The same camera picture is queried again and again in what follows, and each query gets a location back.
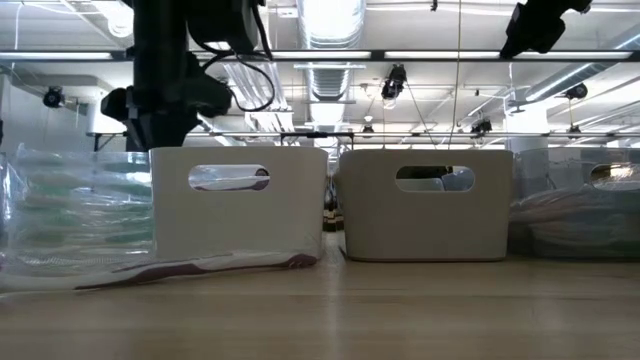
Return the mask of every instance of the wooden table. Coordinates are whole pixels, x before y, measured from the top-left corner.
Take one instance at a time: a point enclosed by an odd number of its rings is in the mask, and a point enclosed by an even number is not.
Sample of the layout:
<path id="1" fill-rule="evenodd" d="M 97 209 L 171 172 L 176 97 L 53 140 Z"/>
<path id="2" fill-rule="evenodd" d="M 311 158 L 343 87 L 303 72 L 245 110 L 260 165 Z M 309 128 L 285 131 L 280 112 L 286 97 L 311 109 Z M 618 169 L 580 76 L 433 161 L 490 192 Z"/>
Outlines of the wooden table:
<path id="1" fill-rule="evenodd" d="M 639 359 L 640 265 L 345 262 L 0 296 L 0 359 Z"/>

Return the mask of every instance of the ceiling pipe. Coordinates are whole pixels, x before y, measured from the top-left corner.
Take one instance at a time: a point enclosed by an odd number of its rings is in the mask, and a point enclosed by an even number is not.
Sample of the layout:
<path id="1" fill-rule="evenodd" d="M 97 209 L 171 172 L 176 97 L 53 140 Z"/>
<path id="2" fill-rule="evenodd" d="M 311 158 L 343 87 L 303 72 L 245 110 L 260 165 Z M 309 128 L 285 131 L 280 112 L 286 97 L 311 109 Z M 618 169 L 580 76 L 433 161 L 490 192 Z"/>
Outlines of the ceiling pipe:
<path id="1" fill-rule="evenodd" d="M 625 31 L 615 39 L 601 46 L 602 49 L 638 50 L 640 49 L 640 24 Z M 544 101 L 561 94 L 572 87 L 618 65 L 619 62 L 598 62 L 588 64 L 573 64 L 551 75 L 545 80 L 531 86 L 524 92 L 524 101 L 510 101 L 510 106 L 523 106 L 534 102 Z M 483 111 L 491 113 L 503 108 L 502 101 L 487 101 L 473 113 Z"/>
<path id="2" fill-rule="evenodd" d="M 357 48 L 364 28 L 365 0 L 297 0 L 299 35 L 303 49 Z M 309 69 L 309 100 L 333 102 L 311 104 L 314 122 L 337 124 L 342 121 L 352 70 Z"/>

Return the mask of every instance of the bin handle hole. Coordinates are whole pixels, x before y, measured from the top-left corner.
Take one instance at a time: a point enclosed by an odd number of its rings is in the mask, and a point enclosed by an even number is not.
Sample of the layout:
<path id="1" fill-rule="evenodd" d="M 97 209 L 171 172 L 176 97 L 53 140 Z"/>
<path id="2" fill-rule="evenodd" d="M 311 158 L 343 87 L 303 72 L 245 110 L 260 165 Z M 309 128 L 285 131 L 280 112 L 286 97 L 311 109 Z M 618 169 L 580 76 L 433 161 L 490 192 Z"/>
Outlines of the bin handle hole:
<path id="1" fill-rule="evenodd" d="M 271 175 L 264 165 L 198 165 L 189 172 L 189 186 L 196 191 L 262 191 Z"/>
<path id="2" fill-rule="evenodd" d="M 591 170 L 590 183 L 604 191 L 640 190 L 640 165 L 614 163 L 597 165 Z"/>
<path id="3" fill-rule="evenodd" d="M 465 166 L 403 166 L 396 173 L 396 186 L 405 192 L 466 192 L 475 181 Z"/>

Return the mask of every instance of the white plastic bin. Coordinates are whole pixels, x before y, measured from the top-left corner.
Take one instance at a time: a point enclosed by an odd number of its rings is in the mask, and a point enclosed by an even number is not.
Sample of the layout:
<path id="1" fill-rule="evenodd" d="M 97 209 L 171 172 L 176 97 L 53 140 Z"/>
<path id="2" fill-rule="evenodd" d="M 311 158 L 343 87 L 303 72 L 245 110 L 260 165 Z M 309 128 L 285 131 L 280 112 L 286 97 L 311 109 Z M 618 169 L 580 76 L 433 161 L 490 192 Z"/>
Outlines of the white plastic bin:
<path id="1" fill-rule="evenodd" d="M 175 260 L 229 251 L 319 258 L 327 153 L 304 147 L 161 148 L 151 151 L 156 257 Z M 261 165 L 260 190 L 198 191 L 198 165 Z"/>
<path id="2" fill-rule="evenodd" d="M 336 175 L 346 252 L 364 261 L 483 261 L 505 257 L 513 156 L 508 151 L 358 150 Z M 407 166 L 464 166 L 467 191 L 404 191 Z"/>

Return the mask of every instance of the ceiling light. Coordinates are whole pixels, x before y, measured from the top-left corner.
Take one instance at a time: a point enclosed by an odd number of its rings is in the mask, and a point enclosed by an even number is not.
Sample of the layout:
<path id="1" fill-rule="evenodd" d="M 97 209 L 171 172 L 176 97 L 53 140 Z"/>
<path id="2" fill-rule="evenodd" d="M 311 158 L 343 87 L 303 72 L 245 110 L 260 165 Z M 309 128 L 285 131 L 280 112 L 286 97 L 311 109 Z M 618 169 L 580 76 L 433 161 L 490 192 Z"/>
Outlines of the ceiling light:
<path id="1" fill-rule="evenodd" d="M 231 136 L 231 137 L 280 137 L 280 133 L 261 133 L 261 132 L 220 132 L 215 133 L 215 135 L 220 136 Z"/>
<path id="2" fill-rule="evenodd" d="M 366 65 L 362 64 L 293 64 L 296 70 L 357 70 L 366 69 Z"/>
<path id="3" fill-rule="evenodd" d="M 113 60 L 113 56 L 108 52 L 25 52 L 25 51 L 3 51 L 0 52 L 0 60 L 5 61 L 90 61 L 90 60 Z"/>
<path id="4" fill-rule="evenodd" d="M 546 54 L 524 52 L 516 56 L 518 60 L 624 60 L 631 56 L 631 51 L 551 51 Z M 424 59 L 455 60 L 460 56 L 463 60 L 499 59 L 498 51 L 386 51 L 385 59 Z"/>
<path id="5" fill-rule="evenodd" d="M 284 59 L 369 59 L 370 51 L 331 51 L 331 50 L 300 50 L 273 51 L 274 60 Z"/>
<path id="6" fill-rule="evenodd" d="M 355 136 L 357 137 L 371 137 L 371 134 L 369 133 L 353 133 Z M 398 133 L 392 133 L 392 132 L 387 132 L 387 133 L 376 133 L 375 136 L 376 137 L 406 137 L 406 136 L 411 136 L 414 133 L 410 133 L 410 132 L 398 132 Z"/>
<path id="7" fill-rule="evenodd" d="M 386 51 L 385 59 L 498 59 L 497 51 Z"/>
<path id="8" fill-rule="evenodd" d="M 207 45 L 215 50 L 231 50 L 231 45 L 226 41 L 207 43 Z"/>
<path id="9" fill-rule="evenodd" d="M 631 51 L 557 51 L 549 52 L 547 54 L 538 54 L 536 52 L 524 52 L 521 55 L 516 56 L 516 59 L 521 60 L 535 60 L 535 59 L 557 59 L 557 60 L 572 60 L 572 59 L 602 59 L 602 60 L 624 60 L 631 56 Z"/>
<path id="10" fill-rule="evenodd" d="M 344 104 L 314 104 L 309 107 L 315 125 L 336 125 L 344 116 Z"/>

